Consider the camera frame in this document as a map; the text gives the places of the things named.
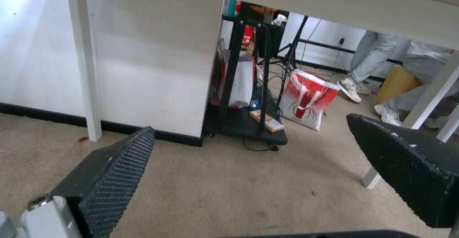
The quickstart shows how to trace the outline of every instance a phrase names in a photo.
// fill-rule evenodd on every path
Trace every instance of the shelf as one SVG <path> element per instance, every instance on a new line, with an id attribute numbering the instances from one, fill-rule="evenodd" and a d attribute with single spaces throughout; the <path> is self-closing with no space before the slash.
<path id="1" fill-rule="evenodd" d="M 261 98 L 261 88 L 254 90 L 254 98 Z M 280 116 L 276 112 L 276 104 L 268 92 L 266 113 L 281 122 Z M 208 105 L 205 112 L 204 129 L 207 134 L 222 134 L 233 137 L 244 137 L 246 140 L 255 140 L 269 145 L 287 144 L 285 130 L 274 133 L 266 128 L 259 129 L 259 123 L 249 116 L 252 109 L 244 107 L 240 109 L 228 109 L 224 122 L 218 122 L 218 106 Z"/>

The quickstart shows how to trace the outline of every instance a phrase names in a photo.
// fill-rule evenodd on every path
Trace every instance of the black metal rack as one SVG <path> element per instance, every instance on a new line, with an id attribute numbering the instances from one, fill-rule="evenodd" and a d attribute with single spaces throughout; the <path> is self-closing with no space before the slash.
<path id="1" fill-rule="evenodd" d="M 250 5 L 248 3 L 241 2 L 241 9 L 236 17 L 222 16 L 223 19 L 234 22 L 233 30 L 231 32 L 231 41 L 229 43 L 231 54 L 227 65 L 220 106 L 214 106 L 211 104 L 208 105 L 205 112 L 204 129 L 210 136 L 213 136 L 214 134 L 223 134 L 241 137 L 247 140 L 261 141 L 269 144 L 272 150 L 277 150 L 277 145 L 285 145 L 287 143 L 285 131 L 280 130 L 271 133 L 264 127 L 266 113 L 280 122 L 280 115 L 277 112 L 277 104 L 274 102 L 268 89 L 270 32 L 268 27 L 263 25 L 261 22 L 251 22 L 247 20 L 249 9 Z M 250 119 L 249 112 L 252 109 L 249 107 L 228 109 L 246 25 L 257 27 L 256 34 L 258 36 L 261 34 L 261 31 L 265 34 L 266 62 L 264 65 L 263 85 L 259 88 L 256 84 L 254 84 L 254 93 L 252 95 L 253 98 L 261 101 L 260 122 Z M 257 61 L 258 57 L 258 48 L 257 44 L 255 44 L 255 61 Z"/>

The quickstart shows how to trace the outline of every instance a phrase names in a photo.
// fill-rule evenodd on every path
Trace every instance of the white sneaker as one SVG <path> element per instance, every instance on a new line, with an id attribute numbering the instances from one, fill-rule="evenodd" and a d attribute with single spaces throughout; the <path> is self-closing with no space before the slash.
<path id="1" fill-rule="evenodd" d="M 398 117 L 398 112 L 390 109 L 384 104 L 377 104 L 374 106 L 374 111 L 381 116 L 382 122 L 392 124 L 395 126 L 402 125 L 400 118 Z"/>
<path id="2" fill-rule="evenodd" d="M 371 90 L 370 88 L 367 87 L 367 85 L 364 83 L 364 82 L 360 82 L 358 85 L 357 85 L 357 93 L 359 94 L 363 94 L 363 95 L 369 95 L 371 94 Z"/>
<path id="3" fill-rule="evenodd" d="M 360 103 L 362 98 L 357 94 L 357 84 L 351 78 L 344 78 L 338 81 L 341 91 L 353 102 Z"/>

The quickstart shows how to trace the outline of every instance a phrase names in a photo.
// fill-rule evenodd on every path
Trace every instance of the white wall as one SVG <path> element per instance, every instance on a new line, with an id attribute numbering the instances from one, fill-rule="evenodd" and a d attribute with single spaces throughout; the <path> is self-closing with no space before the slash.
<path id="1" fill-rule="evenodd" d="M 89 0 L 102 120 L 200 136 L 222 0 Z M 0 102 L 84 116 L 67 0 L 0 0 Z"/>
<path id="2" fill-rule="evenodd" d="M 0 0 L 0 102 L 83 116 L 67 0 Z"/>
<path id="3" fill-rule="evenodd" d="M 280 47 L 291 43 L 298 29 L 300 28 L 301 22 L 303 21 L 303 15 L 290 13 L 285 32 L 282 37 Z M 360 39 L 365 34 L 364 29 L 355 27 L 349 27 L 341 25 L 335 22 L 327 20 L 320 20 L 315 17 L 309 17 L 301 33 L 302 39 L 310 38 L 311 41 L 324 43 L 327 45 L 338 46 L 339 41 L 344 37 L 343 48 L 349 50 L 356 50 L 359 45 Z M 402 60 L 405 56 L 406 50 L 409 47 L 409 41 L 401 42 L 393 51 L 390 58 L 395 60 Z M 352 54 L 331 50 L 329 48 L 318 47 L 314 45 L 306 45 L 306 51 L 303 53 L 305 45 L 303 43 L 297 46 L 297 59 L 311 63 L 316 63 L 324 66 L 331 66 L 339 69 L 349 70 L 349 66 L 352 59 Z M 280 56 L 284 56 L 287 50 L 279 53 Z M 392 67 L 392 63 L 386 63 L 385 66 L 377 69 L 373 75 L 385 78 Z"/>
<path id="4" fill-rule="evenodd" d="M 102 119 L 200 136 L 222 0 L 90 0 Z"/>

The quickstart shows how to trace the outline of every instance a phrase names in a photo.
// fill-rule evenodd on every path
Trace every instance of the cardboard box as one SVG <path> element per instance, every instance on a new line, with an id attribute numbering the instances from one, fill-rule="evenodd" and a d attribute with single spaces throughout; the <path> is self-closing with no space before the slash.
<path id="1" fill-rule="evenodd" d="M 422 83 L 416 76 L 405 71 L 402 66 L 395 65 L 385 79 L 374 104 L 382 104 L 392 97 L 408 92 L 420 85 Z"/>

